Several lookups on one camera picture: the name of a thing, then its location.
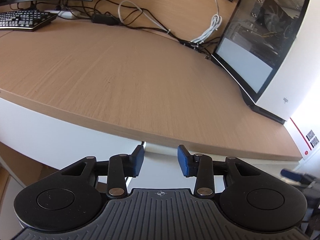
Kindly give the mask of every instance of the keyboard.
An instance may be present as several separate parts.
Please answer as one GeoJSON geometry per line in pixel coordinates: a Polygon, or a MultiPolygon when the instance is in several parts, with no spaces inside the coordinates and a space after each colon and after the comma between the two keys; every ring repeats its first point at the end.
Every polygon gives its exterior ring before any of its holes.
{"type": "Polygon", "coordinates": [[[0,13],[0,30],[33,32],[48,25],[57,14],[38,10],[19,10],[0,13]]]}

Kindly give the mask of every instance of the ribbed gray surface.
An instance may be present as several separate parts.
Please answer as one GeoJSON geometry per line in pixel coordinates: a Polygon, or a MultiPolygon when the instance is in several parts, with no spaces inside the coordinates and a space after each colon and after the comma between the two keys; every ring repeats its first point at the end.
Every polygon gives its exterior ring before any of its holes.
{"type": "Polygon", "coordinates": [[[87,226],[62,234],[24,230],[16,240],[308,240],[297,229],[260,234],[226,220],[214,202],[193,197],[187,189],[135,189],[111,200],[87,226]]]}

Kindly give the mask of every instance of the white cable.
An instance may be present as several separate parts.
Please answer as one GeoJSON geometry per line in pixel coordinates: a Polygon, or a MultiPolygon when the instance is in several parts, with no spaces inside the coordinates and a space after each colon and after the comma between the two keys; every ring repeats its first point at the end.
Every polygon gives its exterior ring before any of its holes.
{"type": "Polygon", "coordinates": [[[123,0],[121,3],[119,3],[119,6],[118,6],[118,16],[119,16],[119,19],[120,19],[120,22],[123,22],[122,20],[122,17],[121,17],[121,5],[124,3],[124,2],[129,2],[131,4],[133,4],[140,12],[142,12],[150,21],[152,21],[155,25],[157,25],[159,28],[163,29],[164,31],[166,31],[167,33],[170,32],[170,30],[167,30],[166,28],[164,28],[160,23],[156,22],[155,20],[153,20],[149,15],[147,15],[138,5],[136,5],[134,2],[131,2],[129,0],[123,0]]]}
{"type": "Polygon", "coordinates": [[[207,30],[205,30],[204,33],[202,33],[199,37],[193,39],[191,42],[198,43],[198,44],[204,43],[204,41],[207,38],[209,38],[210,35],[214,31],[216,31],[219,28],[219,26],[221,25],[222,17],[219,16],[219,5],[218,5],[217,0],[214,0],[214,1],[216,2],[216,5],[217,5],[217,13],[212,16],[210,27],[207,30]]]}

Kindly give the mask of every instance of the qr code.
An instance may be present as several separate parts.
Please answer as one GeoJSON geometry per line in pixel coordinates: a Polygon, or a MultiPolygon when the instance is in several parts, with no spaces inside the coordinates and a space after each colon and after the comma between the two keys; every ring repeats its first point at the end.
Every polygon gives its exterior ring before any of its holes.
{"type": "Polygon", "coordinates": [[[317,137],[314,137],[312,139],[312,141],[310,142],[310,144],[312,145],[312,147],[314,148],[317,144],[319,143],[319,139],[317,137]]]}
{"type": "Polygon", "coordinates": [[[308,134],[306,135],[306,138],[310,141],[314,136],[315,133],[312,130],[310,130],[310,132],[308,132],[308,134]]]}

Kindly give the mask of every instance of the white computer tower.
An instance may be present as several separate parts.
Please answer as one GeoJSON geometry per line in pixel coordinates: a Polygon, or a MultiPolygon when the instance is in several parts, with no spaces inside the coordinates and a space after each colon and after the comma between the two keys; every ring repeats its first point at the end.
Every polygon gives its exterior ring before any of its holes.
{"type": "Polygon", "coordinates": [[[252,110],[284,123],[320,74],[320,0],[239,0],[213,56],[252,110]]]}

